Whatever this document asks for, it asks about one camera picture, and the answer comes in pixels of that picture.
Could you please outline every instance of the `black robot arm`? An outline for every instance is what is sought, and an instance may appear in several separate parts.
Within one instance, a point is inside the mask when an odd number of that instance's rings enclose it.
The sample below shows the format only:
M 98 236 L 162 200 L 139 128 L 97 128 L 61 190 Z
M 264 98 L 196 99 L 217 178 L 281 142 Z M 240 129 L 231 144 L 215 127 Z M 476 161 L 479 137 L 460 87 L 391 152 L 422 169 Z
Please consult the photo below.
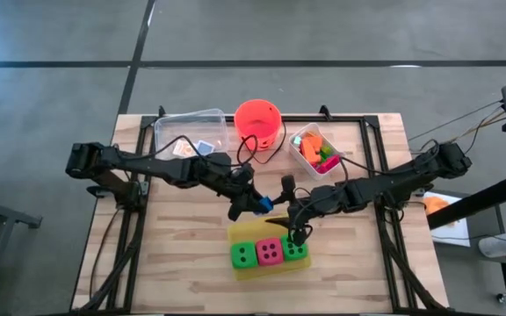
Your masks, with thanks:
M 66 173 L 77 179 L 93 180 L 111 191 L 123 206 L 137 201 L 140 188 L 138 183 L 119 179 L 111 172 L 113 169 L 159 177 L 180 189 L 204 185 L 218 196 L 229 198 L 228 217 L 232 220 L 242 212 L 269 212 L 272 203 L 255 189 L 251 165 L 245 163 L 236 169 L 230 165 L 231 158 L 225 153 L 163 161 L 153 155 L 141 156 L 99 143 L 77 143 L 71 149 Z
M 451 179 L 463 176 L 471 165 L 458 144 L 451 143 L 437 145 L 410 162 L 381 172 L 379 176 L 313 188 L 309 197 L 296 198 L 293 177 L 285 176 L 282 179 L 282 198 L 278 203 L 290 203 L 288 219 L 272 219 L 270 222 L 287 227 L 293 242 L 299 246 L 311 234 L 310 219 L 360 211 L 371 202 L 400 208 L 414 190 L 431 186 L 430 183 L 438 177 Z

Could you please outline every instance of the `wooden table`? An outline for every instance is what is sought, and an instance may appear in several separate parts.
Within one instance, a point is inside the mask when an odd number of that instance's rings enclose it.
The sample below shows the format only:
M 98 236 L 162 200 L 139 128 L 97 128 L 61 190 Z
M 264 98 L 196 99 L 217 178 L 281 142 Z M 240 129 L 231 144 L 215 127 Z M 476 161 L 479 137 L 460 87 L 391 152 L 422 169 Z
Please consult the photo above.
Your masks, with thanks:
M 410 160 L 401 115 L 376 115 L 379 116 L 390 168 Z M 140 115 L 119 116 L 112 143 L 119 144 L 122 150 L 134 151 L 140 120 Z M 286 136 L 305 124 L 287 123 Z M 357 124 L 321 123 L 320 128 L 337 149 L 365 164 Z M 228 132 L 231 140 L 229 155 L 235 158 L 239 142 L 234 137 L 233 125 L 228 125 Z M 297 186 L 309 190 L 344 179 L 342 169 L 337 168 L 330 177 L 316 182 L 287 151 L 285 146 L 266 165 L 252 162 L 256 187 L 262 194 L 275 198 L 281 191 L 280 177 L 291 173 L 295 175 Z M 270 153 L 262 152 L 257 157 L 263 161 Z M 375 165 L 379 166 L 377 155 L 374 153 L 373 156 Z M 352 179 L 367 176 L 367 172 L 359 167 L 347 167 Z M 229 260 L 226 229 L 232 222 L 227 217 L 228 201 L 204 187 L 180 190 L 161 179 L 153 179 L 149 194 L 133 312 L 391 312 L 373 206 L 349 215 L 312 219 L 310 224 L 314 226 L 314 233 L 308 240 L 311 268 L 237 282 Z M 98 201 L 73 307 L 79 307 L 89 299 L 91 267 L 114 212 L 112 198 Z M 280 213 L 286 213 L 285 205 L 278 205 L 271 215 Z M 116 218 L 101 255 L 95 289 L 111 270 L 119 236 L 119 218 Z M 253 218 L 254 215 L 244 213 L 238 220 Z M 423 208 L 410 204 L 405 209 L 401 226 L 411 268 L 433 297 L 447 305 Z M 399 270 L 396 270 L 395 277 L 402 302 L 405 302 Z M 122 282 L 126 280 L 121 278 L 120 281 L 118 304 L 124 297 Z

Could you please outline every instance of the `concrete floor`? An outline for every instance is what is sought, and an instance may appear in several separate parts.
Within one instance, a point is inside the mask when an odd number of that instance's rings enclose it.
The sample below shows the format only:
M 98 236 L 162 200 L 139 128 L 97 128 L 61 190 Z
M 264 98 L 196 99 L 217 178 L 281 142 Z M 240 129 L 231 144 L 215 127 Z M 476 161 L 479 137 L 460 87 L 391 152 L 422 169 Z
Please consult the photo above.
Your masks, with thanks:
M 0 1 L 0 61 L 130 61 L 147 0 Z M 506 1 L 165 0 L 142 59 L 506 60 Z M 64 173 L 75 141 L 108 142 L 127 68 L 0 68 L 0 204 L 44 216 L 18 226 L 0 271 L 0 312 L 67 311 L 95 204 Z M 140 69 L 128 113 L 217 107 L 253 97 L 284 112 L 400 112 L 408 136 L 499 99 L 506 67 Z M 434 132 L 445 140 L 489 110 Z M 412 142 L 418 147 L 427 137 Z M 471 140 L 462 140 L 464 147 Z M 462 178 L 472 193 L 506 177 L 506 134 L 482 130 Z M 438 249 L 451 306 L 506 314 L 493 263 Z

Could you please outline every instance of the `orange bucket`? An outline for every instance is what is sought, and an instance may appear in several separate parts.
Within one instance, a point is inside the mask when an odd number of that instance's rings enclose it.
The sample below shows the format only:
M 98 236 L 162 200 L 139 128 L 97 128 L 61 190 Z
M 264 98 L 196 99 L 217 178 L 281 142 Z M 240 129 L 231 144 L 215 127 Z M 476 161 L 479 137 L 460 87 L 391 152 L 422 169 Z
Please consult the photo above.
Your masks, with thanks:
M 235 129 L 240 140 L 255 135 L 257 137 L 257 151 L 268 149 L 277 138 L 282 124 L 280 111 L 267 100 L 249 100 L 237 108 L 234 116 Z M 245 142 L 249 150 L 255 149 L 255 139 Z

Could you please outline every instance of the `yellow tray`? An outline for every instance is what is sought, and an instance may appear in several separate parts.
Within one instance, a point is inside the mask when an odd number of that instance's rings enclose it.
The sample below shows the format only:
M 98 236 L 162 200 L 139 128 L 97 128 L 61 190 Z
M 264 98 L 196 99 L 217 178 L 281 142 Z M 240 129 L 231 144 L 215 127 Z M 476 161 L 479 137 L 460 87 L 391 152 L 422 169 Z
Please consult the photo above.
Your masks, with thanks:
M 280 238 L 288 233 L 287 229 L 276 224 L 266 223 L 267 219 L 277 219 L 277 217 L 263 217 L 243 223 L 235 223 L 228 227 L 228 240 L 231 245 L 244 241 L 260 241 L 267 238 Z M 274 274 L 294 271 L 297 269 L 308 268 L 311 264 L 309 248 L 307 249 L 307 257 L 295 260 L 284 261 L 274 266 L 258 266 L 249 269 L 234 269 L 236 280 L 247 280 L 256 277 L 266 277 Z

